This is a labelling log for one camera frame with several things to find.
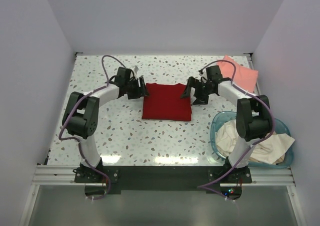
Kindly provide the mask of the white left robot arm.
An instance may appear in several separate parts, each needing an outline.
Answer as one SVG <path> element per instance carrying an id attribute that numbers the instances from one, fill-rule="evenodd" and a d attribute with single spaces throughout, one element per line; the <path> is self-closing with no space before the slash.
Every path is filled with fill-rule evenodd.
<path id="1" fill-rule="evenodd" d="M 148 97 L 149 93 L 143 76 L 136 76 L 132 69 L 119 67 L 117 74 L 108 78 L 104 86 L 85 93 L 75 91 L 69 96 L 58 138 L 78 142 L 80 164 L 88 168 L 85 175 L 92 182 L 99 182 L 104 176 L 94 138 L 99 110 L 125 95 L 131 100 Z"/>

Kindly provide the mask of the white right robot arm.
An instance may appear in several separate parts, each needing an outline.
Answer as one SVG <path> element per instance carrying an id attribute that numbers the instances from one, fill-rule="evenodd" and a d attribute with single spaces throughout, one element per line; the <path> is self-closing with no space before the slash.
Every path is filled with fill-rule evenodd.
<path id="1" fill-rule="evenodd" d="M 275 131 L 275 117 L 266 95 L 255 95 L 238 86 L 232 78 L 224 78 L 217 65 L 206 69 L 204 79 L 189 77 L 181 99 L 190 97 L 194 89 L 194 105 L 207 105 L 209 96 L 216 94 L 236 106 L 236 131 L 238 138 L 233 151 L 227 157 L 230 165 L 223 169 L 223 178 L 230 183 L 240 176 L 239 168 L 249 163 L 255 146 Z"/>

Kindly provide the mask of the red t shirt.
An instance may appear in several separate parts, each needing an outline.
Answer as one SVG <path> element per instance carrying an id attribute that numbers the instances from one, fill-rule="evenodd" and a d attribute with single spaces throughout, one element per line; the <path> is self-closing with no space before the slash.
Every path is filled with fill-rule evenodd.
<path id="1" fill-rule="evenodd" d="M 146 84 L 149 96 L 143 99 L 142 119 L 189 122 L 192 120 L 191 99 L 181 99 L 183 84 Z"/>

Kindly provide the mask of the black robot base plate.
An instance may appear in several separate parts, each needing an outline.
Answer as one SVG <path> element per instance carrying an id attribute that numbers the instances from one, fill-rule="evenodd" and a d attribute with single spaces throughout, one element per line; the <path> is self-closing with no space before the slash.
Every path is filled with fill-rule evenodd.
<path id="1" fill-rule="evenodd" d="M 208 193 L 220 192 L 238 199 L 242 185 L 252 183 L 250 169 L 227 171 L 224 166 L 103 166 L 94 171 L 85 166 L 73 170 L 74 182 L 84 184 L 86 196 L 120 194 L 122 191 L 196 191 L 201 185 Z"/>

